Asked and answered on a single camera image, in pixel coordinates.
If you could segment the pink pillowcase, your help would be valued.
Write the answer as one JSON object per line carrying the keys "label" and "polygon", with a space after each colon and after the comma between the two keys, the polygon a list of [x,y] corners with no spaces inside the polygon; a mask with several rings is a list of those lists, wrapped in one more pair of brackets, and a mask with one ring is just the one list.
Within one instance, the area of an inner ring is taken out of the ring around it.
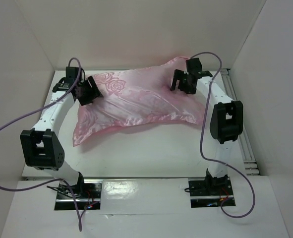
{"label": "pink pillowcase", "polygon": [[79,107],[73,146],[92,135],[149,123],[202,125],[205,109],[199,100],[170,90],[174,71],[185,71],[185,62],[176,57],[160,66],[94,74],[103,97]]}

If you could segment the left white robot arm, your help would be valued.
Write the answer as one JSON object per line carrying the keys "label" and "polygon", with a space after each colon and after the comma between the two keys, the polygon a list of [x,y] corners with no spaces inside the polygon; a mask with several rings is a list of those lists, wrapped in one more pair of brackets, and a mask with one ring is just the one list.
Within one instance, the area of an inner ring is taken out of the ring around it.
{"label": "left white robot arm", "polygon": [[68,193],[75,198],[83,196],[86,186],[83,175],[65,161],[59,131],[75,101],[85,106],[102,96],[92,76],[86,77],[80,67],[67,66],[65,77],[53,87],[51,101],[39,121],[20,135],[26,165],[66,181]]}

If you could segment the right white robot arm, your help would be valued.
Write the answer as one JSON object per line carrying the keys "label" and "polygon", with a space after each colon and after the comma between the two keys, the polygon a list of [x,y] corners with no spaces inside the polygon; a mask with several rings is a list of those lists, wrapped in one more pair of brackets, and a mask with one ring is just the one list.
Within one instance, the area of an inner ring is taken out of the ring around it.
{"label": "right white robot arm", "polygon": [[196,91],[208,101],[206,108],[212,108],[207,117],[210,135],[217,142],[215,158],[210,161],[203,181],[191,181],[185,189],[190,196],[214,196],[226,191],[228,180],[227,164],[231,149],[243,131],[243,104],[230,98],[214,81],[209,71],[202,69],[198,58],[186,60],[186,70],[175,70],[170,90],[193,95]]}

